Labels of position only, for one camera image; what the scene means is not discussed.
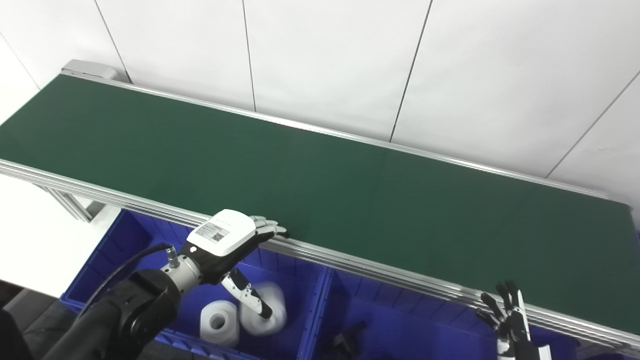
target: robotic arm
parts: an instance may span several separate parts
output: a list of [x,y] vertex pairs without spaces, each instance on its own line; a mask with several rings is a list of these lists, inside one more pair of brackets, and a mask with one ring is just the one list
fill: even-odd
[[161,269],[134,272],[109,289],[55,344],[44,360],[133,360],[178,313],[181,296],[198,284],[234,285],[263,318],[271,309],[233,267],[258,245],[287,230],[264,217],[225,209],[189,234]]
[[552,360],[548,345],[537,347],[531,342],[522,292],[515,282],[499,282],[495,288],[502,297],[504,309],[498,306],[491,295],[482,293],[480,299],[493,314],[477,309],[476,315],[489,324],[498,336],[498,360]]

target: paper roll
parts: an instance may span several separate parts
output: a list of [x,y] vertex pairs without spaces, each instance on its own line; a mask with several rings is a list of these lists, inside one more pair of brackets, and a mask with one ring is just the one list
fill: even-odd
[[273,310],[273,314],[270,318],[264,319],[248,306],[240,304],[240,322],[244,329],[254,336],[267,336],[282,330],[287,323],[282,289],[273,282],[264,282],[253,288],[260,294],[262,301]]
[[229,301],[214,301],[200,313],[200,339],[235,347],[240,340],[237,307]]

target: black cable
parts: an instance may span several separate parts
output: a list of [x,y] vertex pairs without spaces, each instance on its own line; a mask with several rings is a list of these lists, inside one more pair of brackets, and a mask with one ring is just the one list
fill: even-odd
[[159,243],[157,245],[148,247],[142,251],[140,251],[139,253],[133,255],[131,258],[129,258],[127,261],[125,261],[122,265],[120,265],[116,270],[114,270],[111,275],[109,275],[103,282],[102,284],[100,284],[100,286],[98,286],[98,288],[93,292],[93,294],[91,295],[91,297],[89,298],[89,300],[86,301],[86,304],[84,305],[84,307],[82,308],[82,310],[80,310],[80,313],[78,313],[78,316],[76,318],[77,319],[80,318],[80,316],[83,316],[84,313],[87,311],[87,309],[89,309],[89,307],[93,304],[93,302],[95,302],[95,299],[98,297],[98,295],[100,295],[100,293],[102,292],[102,290],[111,282],[111,280],[113,280],[114,277],[116,277],[124,268],[126,268],[127,266],[131,265],[131,263],[133,263],[134,261],[137,261],[141,258],[144,258],[145,256],[149,255],[149,254],[153,254],[154,252],[158,252],[160,250],[165,250],[165,249],[170,249],[173,245],[167,244],[167,243]]

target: green conveyor belt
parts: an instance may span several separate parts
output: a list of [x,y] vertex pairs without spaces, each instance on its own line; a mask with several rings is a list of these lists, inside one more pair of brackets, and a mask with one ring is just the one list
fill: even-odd
[[0,126],[0,158],[640,334],[627,205],[70,76]]

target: metal connector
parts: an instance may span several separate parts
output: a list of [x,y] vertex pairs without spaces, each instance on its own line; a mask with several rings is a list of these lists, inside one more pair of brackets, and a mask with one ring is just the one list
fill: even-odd
[[175,252],[175,247],[171,246],[170,249],[166,250],[166,257],[169,259],[169,267],[172,269],[180,266],[180,261],[178,261],[178,254]]

